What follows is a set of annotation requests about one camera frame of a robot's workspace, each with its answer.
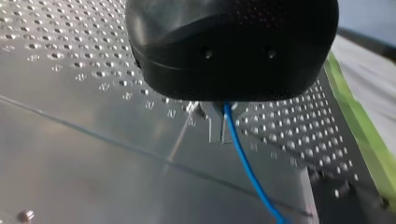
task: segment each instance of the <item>green edge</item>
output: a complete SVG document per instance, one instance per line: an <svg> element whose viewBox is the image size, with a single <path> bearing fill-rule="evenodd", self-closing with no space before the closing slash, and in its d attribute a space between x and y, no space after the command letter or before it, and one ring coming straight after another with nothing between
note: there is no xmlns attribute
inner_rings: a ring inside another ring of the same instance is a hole
<svg viewBox="0 0 396 224"><path fill-rule="evenodd" d="M354 99L332 52L324 67L334 97L355 137L376 188L380 194L396 198L396 160L364 108ZM389 203L390 210L396 211L396 201L389 199Z"/></svg>

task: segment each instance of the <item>metal bracket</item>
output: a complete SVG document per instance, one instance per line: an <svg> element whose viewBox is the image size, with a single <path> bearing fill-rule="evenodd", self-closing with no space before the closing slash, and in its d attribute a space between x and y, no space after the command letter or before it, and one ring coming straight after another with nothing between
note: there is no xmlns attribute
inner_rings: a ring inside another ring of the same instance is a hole
<svg viewBox="0 0 396 224"><path fill-rule="evenodd" d="M226 122L222 111L223 102L201 102L200 107L209 119L209 143L225 143ZM235 102L232 105L233 120L246 111L248 103Z"/></svg>

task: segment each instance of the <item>black plastic housing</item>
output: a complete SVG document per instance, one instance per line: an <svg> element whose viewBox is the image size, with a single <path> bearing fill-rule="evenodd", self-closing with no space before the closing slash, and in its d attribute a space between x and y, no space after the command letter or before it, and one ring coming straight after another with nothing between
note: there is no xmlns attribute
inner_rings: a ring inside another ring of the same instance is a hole
<svg viewBox="0 0 396 224"><path fill-rule="evenodd" d="M136 64L155 91L266 101L306 90L338 24L336 0L128 0Z"/></svg>

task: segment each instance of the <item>blue wire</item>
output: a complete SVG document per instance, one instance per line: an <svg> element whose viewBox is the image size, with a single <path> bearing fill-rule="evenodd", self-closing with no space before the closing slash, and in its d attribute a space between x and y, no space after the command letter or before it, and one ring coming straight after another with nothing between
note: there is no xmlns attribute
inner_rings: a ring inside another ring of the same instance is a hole
<svg viewBox="0 0 396 224"><path fill-rule="evenodd" d="M239 142L238 134L236 133L235 125L233 124L233 114L231 110L231 106L229 104L224 105L224 114L227 116L227 122L230 127L231 136L233 138L233 144L235 145L236 152L241 159L241 162L245 168L248 178L250 179L251 183L254 186L254 189L260 196L260 199L267 207L267 209L273 214L273 216L277 220L277 224L284 224L286 223L285 218L282 214L272 205L268 196L265 194L264 190L262 189L262 185L260 184L257 177L254 175L253 170L248 163L248 158L245 155L244 149L242 149L241 143Z"/></svg>

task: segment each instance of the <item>metal surface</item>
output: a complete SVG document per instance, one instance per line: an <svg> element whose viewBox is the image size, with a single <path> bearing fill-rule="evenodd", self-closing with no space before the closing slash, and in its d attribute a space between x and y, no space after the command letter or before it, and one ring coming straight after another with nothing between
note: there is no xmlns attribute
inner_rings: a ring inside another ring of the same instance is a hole
<svg viewBox="0 0 396 224"><path fill-rule="evenodd" d="M278 153L289 154L292 166L308 164L376 194L324 70L304 94L286 101L251 105L238 123L242 134L277 148Z"/></svg>
<svg viewBox="0 0 396 224"><path fill-rule="evenodd" d="M270 220L233 146L209 144L208 120L143 81L123 8L1 2L0 97L13 105L0 107L0 211L31 208L37 223ZM306 171L241 142L276 204L315 220Z"/></svg>
<svg viewBox="0 0 396 224"><path fill-rule="evenodd" d="M253 193L0 101L0 218L33 223L268 223ZM305 216L282 209L286 216Z"/></svg>

